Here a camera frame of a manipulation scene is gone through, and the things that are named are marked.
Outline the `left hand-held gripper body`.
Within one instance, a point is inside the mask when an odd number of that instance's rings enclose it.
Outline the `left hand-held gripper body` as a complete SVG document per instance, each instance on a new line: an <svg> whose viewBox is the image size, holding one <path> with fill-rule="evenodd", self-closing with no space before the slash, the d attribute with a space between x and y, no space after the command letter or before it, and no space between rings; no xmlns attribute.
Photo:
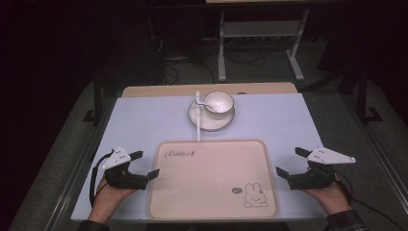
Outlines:
<svg viewBox="0 0 408 231"><path fill-rule="evenodd" d="M114 149L102 166L104 177L111 187L117 189L144 190L149 182L147 175L134 174L129 171L132 162L130 154L121 146Z"/></svg>

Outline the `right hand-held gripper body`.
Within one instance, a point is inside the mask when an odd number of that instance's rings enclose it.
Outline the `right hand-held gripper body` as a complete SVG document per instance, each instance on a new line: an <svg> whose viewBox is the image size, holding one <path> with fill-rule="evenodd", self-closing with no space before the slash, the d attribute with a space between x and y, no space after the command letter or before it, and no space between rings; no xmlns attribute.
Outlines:
<svg viewBox="0 0 408 231"><path fill-rule="evenodd" d="M292 190L328 188L335 180L336 171L333 165L356 163L354 157L325 147L317 147L309 152L310 155L305 158L308 170L304 173L289 175L287 179Z"/></svg>

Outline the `person's right hand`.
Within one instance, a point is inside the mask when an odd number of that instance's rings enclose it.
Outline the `person's right hand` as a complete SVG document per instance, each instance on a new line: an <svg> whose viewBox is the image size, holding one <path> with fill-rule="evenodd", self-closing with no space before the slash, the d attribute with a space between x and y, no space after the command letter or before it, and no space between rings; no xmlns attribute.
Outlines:
<svg viewBox="0 0 408 231"><path fill-rule="evenodd" d="M312 196L329 216L351 209L341 187L336 183L332 183L328 188L308 189L303 192Z"/></svg>

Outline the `person's left hand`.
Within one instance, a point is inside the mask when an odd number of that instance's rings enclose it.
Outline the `person's left hand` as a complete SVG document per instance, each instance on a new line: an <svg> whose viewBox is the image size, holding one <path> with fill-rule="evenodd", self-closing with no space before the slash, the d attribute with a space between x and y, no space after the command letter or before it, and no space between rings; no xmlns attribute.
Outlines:
<svg viewBox="0 0 408 231"><path fill-rule="evenodd" d="M111 187L105 178L98 185L98 193L94 199L88 220L106 224L115 213L121 202L135 190Z"/></svg>

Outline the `beige tray with rabbit print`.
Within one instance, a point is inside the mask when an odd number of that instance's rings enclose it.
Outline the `beige tray with rabbit print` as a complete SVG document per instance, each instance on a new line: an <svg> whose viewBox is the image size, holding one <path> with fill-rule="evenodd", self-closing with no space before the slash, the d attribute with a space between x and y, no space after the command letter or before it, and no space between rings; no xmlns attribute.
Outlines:
<svg viewBox="0 0 408 231"><path fill-rule="evenodd" d="M155 220L274 218L279 211L259 140L169 141L155 158L148 215Z"/></svg>

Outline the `black metal stand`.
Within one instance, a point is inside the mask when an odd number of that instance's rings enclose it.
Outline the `black metal stand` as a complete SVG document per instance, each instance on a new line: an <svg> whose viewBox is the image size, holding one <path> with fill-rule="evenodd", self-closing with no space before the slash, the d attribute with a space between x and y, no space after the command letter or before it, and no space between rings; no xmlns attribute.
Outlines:
<svg viewBox="0 0 408 231"><path fill-rule="evenodd" d="M92 122L96 125L102 114L102 88L100 84L100 74L96 73L95 78L93 80L93 108L91 110L87 110L83 121L84 122Z"/></svg>
<svg viewBox="0 0 408 231"><path fill-rule="evenodd" d="M368 125L370 122L382 121L381 115L375 108L367 107L367 94L368 94L368 76L364 69L361 69L358 81L357 90L357 116L360 120Z"/></svg>

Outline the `white chopsticks pair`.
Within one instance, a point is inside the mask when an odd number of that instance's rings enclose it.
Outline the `white chopsticks pair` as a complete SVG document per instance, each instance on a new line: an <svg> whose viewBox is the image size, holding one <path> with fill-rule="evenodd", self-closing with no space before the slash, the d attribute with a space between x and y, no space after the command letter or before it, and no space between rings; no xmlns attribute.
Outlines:
<svg viewBox="0 0 408 231"><path fill-rule="evenodd" d="M196 140L201 141L201 127L200 127L200 106L199 106L200 92L195 93L195 112L196 112Z"/></svg>

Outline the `white plate with dark rim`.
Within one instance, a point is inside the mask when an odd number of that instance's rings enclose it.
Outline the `white plate with dark rim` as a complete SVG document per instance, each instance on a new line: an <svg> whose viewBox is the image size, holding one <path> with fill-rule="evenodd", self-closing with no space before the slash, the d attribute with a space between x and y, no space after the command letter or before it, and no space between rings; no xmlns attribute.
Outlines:
<svg viewBox="0 0 408 231"><path fill-rule="evenodd" d="M193 124L200 118L200 128L204 131L217 131L223 129L232 122L235 116L235 109L225 115L215 115L206 110L203 106L191 102L188 109L188 116Z"/></svg>

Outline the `wooden table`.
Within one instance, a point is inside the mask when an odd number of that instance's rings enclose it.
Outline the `wooden table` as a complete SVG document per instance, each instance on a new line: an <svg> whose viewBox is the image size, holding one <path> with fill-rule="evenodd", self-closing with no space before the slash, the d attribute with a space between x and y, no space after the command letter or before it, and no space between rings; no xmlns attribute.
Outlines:
<svg viewBox="0 0 408 231"><path fill-rule="evenodd" d="M197 91L207 94L216 90L230 94L297 93L293 83L281 82L128 87L122 97L187 96Z"/></svg>

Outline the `white spoon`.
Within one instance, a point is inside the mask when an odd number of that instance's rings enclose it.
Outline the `white spoon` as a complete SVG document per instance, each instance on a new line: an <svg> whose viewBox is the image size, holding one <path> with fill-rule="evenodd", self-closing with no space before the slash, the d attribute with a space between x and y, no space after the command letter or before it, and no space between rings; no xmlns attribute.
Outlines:
<svg viewBox="0 0 408 231"><path fill-rule="evenodd" d="M200 100L197 100L197 99L195 100L195 103L196 103L197 105L209 107L211 110L213 110L213 111L215 111L215 112L219 112L217 105L208 104L208 103L205 103L204 101L200 101Z"/></svg>

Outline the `white bowl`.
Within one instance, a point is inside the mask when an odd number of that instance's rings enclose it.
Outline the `white bowl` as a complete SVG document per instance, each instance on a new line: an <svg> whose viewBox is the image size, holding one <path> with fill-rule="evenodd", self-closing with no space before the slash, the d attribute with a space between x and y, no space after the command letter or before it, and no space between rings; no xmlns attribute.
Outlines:
<svg viewBox="0 0 408 231"><path fill-rule="evenodd" d="M234 108L235 104L234 98L224 91L213 91L208 93L204 97L204 102L217 105L219 112L215 112L209 107L205 107L209 112L214 114L226 114Z"/></svg>

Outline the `white metal table frame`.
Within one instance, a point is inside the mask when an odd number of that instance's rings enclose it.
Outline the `white metal table frame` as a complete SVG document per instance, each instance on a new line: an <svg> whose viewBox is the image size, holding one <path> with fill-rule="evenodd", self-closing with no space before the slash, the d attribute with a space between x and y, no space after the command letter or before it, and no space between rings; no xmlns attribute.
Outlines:
<svg viewBox="0 0 408 231"><path fill-rule="evenodd" d="M291 65L293 75L299 82L304 80L304 76L296 59L296 52L301 41L309 9L304 9L298 20L278 20L278 21L226 21L225 13L220 13L217 70L218 80L225 82L226 68L224 57L224 40L237 38L294 38L293 46L286 51L288 61Z"/></svg>

